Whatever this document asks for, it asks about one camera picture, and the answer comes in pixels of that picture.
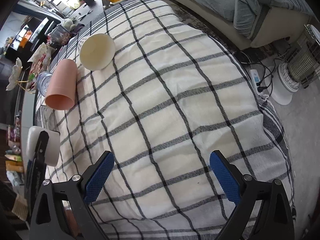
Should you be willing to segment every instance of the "white paper cup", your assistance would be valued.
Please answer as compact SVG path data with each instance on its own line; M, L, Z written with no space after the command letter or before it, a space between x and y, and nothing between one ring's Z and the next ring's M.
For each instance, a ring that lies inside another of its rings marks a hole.
M112 61L116 46L113 39L104 33L85 36L77 47L82 65L89 70L100 70Z

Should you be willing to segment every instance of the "plant pot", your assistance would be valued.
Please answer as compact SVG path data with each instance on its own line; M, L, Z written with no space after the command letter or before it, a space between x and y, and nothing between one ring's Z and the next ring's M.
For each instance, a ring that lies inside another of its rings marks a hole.
M94 0L84 0L84 2L85 2L89 7L95 5L95 1L94 1Z

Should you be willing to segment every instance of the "blue gripper pad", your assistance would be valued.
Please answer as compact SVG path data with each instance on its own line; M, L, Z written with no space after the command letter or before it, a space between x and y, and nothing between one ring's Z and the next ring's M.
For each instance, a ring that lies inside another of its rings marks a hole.
M113 154L110 152L101 162L85 186L84 202L87 205L97 200L97 197L99 196L100 191L109 177L114 165L115 159Z
M239 185L215 152L210 155L210 166L228 200L237 206L241 199Z

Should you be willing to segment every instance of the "white cloth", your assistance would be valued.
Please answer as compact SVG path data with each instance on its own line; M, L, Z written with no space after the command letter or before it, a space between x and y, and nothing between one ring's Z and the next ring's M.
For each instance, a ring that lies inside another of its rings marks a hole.
M70 179L113 152L116 164L92 212L118 239L215 238L234 208L209 167L217 149L243 174L280 178L292 204L281 123L267 102L260 107L233 56L160 0L130 0L106 14L53 60L53 69L62 58L76 60L77 103L56 111L61 154L46 177ZM90 72L76 45L94 33L110 35L116 54Z

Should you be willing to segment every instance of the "space heater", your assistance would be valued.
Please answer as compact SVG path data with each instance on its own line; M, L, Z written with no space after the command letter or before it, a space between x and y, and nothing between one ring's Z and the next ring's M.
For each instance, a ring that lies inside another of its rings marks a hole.
M281 105L292 100L293 93L307 88L320 74L320 32L313 25L294 42L273 75L272 98Z

